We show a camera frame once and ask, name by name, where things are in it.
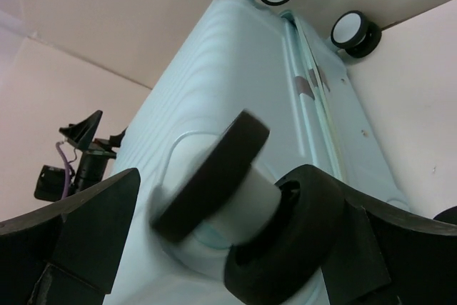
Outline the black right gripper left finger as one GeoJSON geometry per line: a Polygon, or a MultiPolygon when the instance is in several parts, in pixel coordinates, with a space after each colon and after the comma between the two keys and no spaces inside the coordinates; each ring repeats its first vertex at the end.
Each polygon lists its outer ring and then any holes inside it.
{"type": "Polygon", "coordinates": [[[2,304],[102,304],[139,193],[138,169],[1,223],[2,304]]]}

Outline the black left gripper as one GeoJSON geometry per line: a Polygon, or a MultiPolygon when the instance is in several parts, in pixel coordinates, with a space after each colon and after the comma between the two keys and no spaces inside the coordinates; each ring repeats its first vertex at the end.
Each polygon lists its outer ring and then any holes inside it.
{"type": "Polygon", "coordinates": [[[75,149],[83,150],[84,154],[100,156],[105,159],[115,159],[117,153],[114,149],[121,147],[126,129],[118,135],[111,135],[108,139],[95,138],[93,140],[102,115],[103,111],[97,110],[77,124],[69,124],[67,127],[61,127],[59,133],[62,134],[75,149]]]}

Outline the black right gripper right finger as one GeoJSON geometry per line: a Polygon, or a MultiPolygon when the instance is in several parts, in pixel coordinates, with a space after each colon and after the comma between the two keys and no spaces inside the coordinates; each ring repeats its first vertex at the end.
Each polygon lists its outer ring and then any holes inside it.
{"type": "Polygon", "coordinates": [[[454,304],[456,225],[364,194],[312,165],[296,169],[307,272],[332,304],[454,304]]]}

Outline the light blue hard-shell suitcase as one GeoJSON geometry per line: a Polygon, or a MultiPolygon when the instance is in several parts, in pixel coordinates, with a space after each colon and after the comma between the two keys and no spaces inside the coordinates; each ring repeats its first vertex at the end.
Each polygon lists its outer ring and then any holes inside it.
{"type": "Polygon", "coordinates": [[[399,304],[350,185],[407,208],[343,62],[289,0],[213,0],[114,171],[138,202],[107,304],[399,304]]]}

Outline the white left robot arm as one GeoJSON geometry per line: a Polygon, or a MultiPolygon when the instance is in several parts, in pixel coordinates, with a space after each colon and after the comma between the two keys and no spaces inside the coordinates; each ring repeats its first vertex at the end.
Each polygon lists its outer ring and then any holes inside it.
{"type": "Polygon", "coordinates": [[[55,202],[79,193],[103,179],[108,162],[116,158],[115,150],[121,146],[126,132],[111,135],[108,139],[96,138],[94,135],[102,115],[103,111],[97,110],[83,121],[59,129],[64,140],[56,143],[56,150],[64,166],[42,167],[34,191],[36,199],[55,202]],[[77,169],[73,169],[71,161],[61,149],[65,143],[71,145],[75,152],[81,152],[77,169]]]}

